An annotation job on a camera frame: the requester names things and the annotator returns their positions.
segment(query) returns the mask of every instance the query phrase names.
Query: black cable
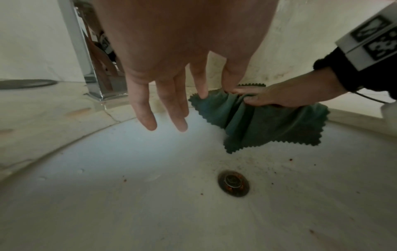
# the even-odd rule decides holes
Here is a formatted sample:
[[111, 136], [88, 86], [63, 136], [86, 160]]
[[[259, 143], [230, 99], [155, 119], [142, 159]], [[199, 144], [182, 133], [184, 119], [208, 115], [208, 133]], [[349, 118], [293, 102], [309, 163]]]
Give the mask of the black cable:
[[359, 95], [359, 96], [361, 96], [361, 97], [364, 97], [364, 98], [367, 98], [367, 99], [371, 99], [371, 100], [373, 100], [373, 101], [376, 101], [376, 102], [379, 102], [379, 103], [382, 103], [382, 104], [388, 104], [388, 102], [381, 101], [381, 100], [379, 100], [379, 99], [375, 99], [375, 98], [371, 98], [371, 97], [365, 96], [365, 95], [363, 95], [363, 94], [361, 94], [361, 93], [358, 93], [358, 92], [356, 92], [356, 91], [353, 91], [352, 93], [355, 93], [355, 94], [357, 94], [357, 95]]

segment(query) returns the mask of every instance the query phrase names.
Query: black sleeve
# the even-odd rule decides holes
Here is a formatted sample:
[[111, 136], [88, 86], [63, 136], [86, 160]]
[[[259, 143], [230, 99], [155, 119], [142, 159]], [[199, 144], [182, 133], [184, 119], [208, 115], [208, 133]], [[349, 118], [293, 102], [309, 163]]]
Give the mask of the black sleeve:
[[361, 88], [388, 91], [391, 98], [397, 99], [397, 54], [357, 71], [342, 50], [336, 48], [313, 65], [315, 70], [324, 67], [331, 67], [339, 82], [348, 91], [357, 91]]

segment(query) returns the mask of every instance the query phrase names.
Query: white sink basin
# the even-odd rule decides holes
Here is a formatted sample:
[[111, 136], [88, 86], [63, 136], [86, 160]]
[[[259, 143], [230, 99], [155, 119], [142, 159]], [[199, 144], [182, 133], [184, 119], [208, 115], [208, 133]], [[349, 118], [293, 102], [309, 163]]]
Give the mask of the white sink basin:
[[[397, 141], [329, 123], [317, 147], [269, 143], [232, 155], [196, 111], [130, 120], [0, 186], [2, 251], [395, 250]], [[251, 190], [236, 198], [218, 174]]]

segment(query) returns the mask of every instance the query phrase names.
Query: marble countertop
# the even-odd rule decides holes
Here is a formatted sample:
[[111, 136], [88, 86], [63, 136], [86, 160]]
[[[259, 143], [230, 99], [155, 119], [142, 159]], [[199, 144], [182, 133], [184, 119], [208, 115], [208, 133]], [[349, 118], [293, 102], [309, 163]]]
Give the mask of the marble countertop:
[[[165, 112], [155, 86], [150, 91], [153, 112]], [[127, 98], [98, 102], [86, 93], [86, 84], [76, 82], [0, 91], [0, 181], [82, 137], [136, 117]], [[381, 118], [329, 107], [331, 121], [393, 135]]]

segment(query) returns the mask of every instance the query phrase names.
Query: green cloth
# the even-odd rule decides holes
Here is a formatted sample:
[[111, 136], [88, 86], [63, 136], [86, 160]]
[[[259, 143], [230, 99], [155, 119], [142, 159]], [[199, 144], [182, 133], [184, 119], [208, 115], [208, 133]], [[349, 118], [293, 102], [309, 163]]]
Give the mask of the green cloth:
[[[265, 86], [264, 84], [247, 84]], [[316, 146], [329, 113], [327, 106], [316, 103], [298, 108], [275, 105], [254, 107], [246, 105], [247, 95], [225, 93], [222, 89], [209, 92], [206, 99], [198, 94], [189, 101], [208, 123], [225, 129], [226, 152], [244, 147], [264, 145], [270, 141]]]

